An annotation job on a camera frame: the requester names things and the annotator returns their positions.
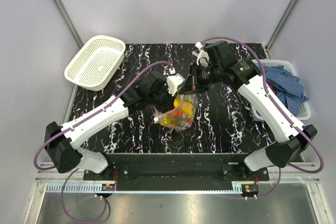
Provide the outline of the clear zip top bag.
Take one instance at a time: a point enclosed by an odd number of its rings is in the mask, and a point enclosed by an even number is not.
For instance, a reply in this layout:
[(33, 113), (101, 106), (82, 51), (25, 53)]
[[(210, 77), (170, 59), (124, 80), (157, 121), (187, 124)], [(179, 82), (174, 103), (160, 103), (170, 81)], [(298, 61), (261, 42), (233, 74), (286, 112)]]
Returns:
[(183, 103), (180, 108), (173, 108), (165, 113), (161, 113), (154, 108), (154, 123), (176, 131), (186, 130), (191, 127), (198, 107), (198, 98), (195, 94), (183, 96)]

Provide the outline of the yellow fake bell pepper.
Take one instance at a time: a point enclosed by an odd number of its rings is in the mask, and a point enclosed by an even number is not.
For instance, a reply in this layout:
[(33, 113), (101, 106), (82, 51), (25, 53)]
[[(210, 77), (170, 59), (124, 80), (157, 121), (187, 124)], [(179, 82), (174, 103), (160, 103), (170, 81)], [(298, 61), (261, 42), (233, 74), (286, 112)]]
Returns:
[(174, 108), (180, 108), (182, 106), (183, 98), (184, 98), (183, 95), (177, 95), (175, 97), (174, 102), (173, 102)]

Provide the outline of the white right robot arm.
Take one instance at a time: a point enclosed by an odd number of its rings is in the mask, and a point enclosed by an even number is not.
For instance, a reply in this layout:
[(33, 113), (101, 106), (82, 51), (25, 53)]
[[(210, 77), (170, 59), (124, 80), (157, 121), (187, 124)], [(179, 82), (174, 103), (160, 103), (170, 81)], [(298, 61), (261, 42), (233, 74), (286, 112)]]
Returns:
[(276, 97), (258, 58), (237, 60), (223, 40), (208, 46), (197, 42), (195, 46), (197, 60), (191, 63), (180, 94), (204, 93), (209, 85), (219, 82), (231, 86), (256, 108), (275, 137), (275, 142), (245, 157), (238, 167), (242, 179), (252, 179), (264, 167), (284, 168), (311, 145), (317, 129), (304, 125)]

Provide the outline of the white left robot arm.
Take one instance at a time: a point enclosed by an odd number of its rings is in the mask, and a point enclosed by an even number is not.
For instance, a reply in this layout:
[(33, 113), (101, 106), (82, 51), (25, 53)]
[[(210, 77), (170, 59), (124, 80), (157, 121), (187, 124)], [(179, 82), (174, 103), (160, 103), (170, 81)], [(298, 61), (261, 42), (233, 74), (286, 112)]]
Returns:
[(50, 123), (46, 137), (52, 139), (45, 150), (58, 173), (73, 169), (94, 172), (103, 180), (113, 175), (113, 167), (106, 156), (82, 148), (91, 136), (113, 122), (127, 118), (133, 112), (142, 111), (147, 106), (155, 106), (163, 112), (173, 109), (174, 99), (184, 78), (171, 72), (165, 77), (151, 71), (144, 78), (132, 80), (118, 95), (111, 96), (105, 103), (61, 126)]

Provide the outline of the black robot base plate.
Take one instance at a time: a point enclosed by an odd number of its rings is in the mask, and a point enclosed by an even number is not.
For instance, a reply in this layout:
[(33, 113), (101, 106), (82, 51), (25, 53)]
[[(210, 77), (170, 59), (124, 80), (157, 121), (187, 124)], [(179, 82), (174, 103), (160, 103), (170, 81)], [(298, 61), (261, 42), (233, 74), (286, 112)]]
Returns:
[(210, 177), (224, 181), (269, 181), (267, 168), (253, 172), (244, 164), (246, 154), (107, 154), (118, 181), (137, 178)]

